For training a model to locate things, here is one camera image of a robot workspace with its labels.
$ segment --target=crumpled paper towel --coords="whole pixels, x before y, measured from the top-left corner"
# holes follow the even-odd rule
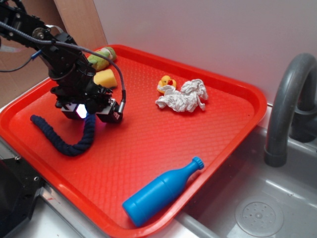
[[[201,79],[185,82],[180,92],[171,85],[158,86],[158,88],[165,92],[164,96],[160,96],[155,101],[159,108],[169,106],[176,112],[189,111],[192,113],[199,106],[203,111],[205,110],[206,106],[200,101],[200,97],[207,100],[208,94]]]

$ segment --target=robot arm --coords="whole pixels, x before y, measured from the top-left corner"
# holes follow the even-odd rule
[[[84,105],[89,114],[96,114],[103,122],[120,122],[125,105],[124,85],[119,105],[111,98],[111,89],[94,83],[96,71],[82,53],[85,48],[78,46],[65,32],[53,36],[44,22],[26,13],[21,0],[14,2],[17,7],[13,8],[7,5],[7,0],[0,0],[0,36],[40,50],[40,58],[49,69],[49,77],[58,84],[51,89],[57,97],[55,106],[71,119],[78,118],[76,110]],[[106,60],[119,71],[123,83],[118,67]]]

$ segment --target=white wall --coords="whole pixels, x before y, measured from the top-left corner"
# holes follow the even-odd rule
[[[316,0],[94,0],[107,41],[256,85],[273,102],[292,58],[317,57]]]

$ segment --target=light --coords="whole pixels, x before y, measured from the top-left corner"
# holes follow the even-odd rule
[[[86,118],[86,116],[87,116],[87,111],[86,111],[84,104],[79,104],[77,109],[76,109],[76,112],[77,112],[78,116],[80,116],[80,118],[82,118],[82,119]]]

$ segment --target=gray faucet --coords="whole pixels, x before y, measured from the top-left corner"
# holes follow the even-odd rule
[[[280,167],[286,163],[288,136],[301,142],[316,138],[316,83],[315,57],[297,55],[286,69],[273,103],[264,148],[268,165]]]

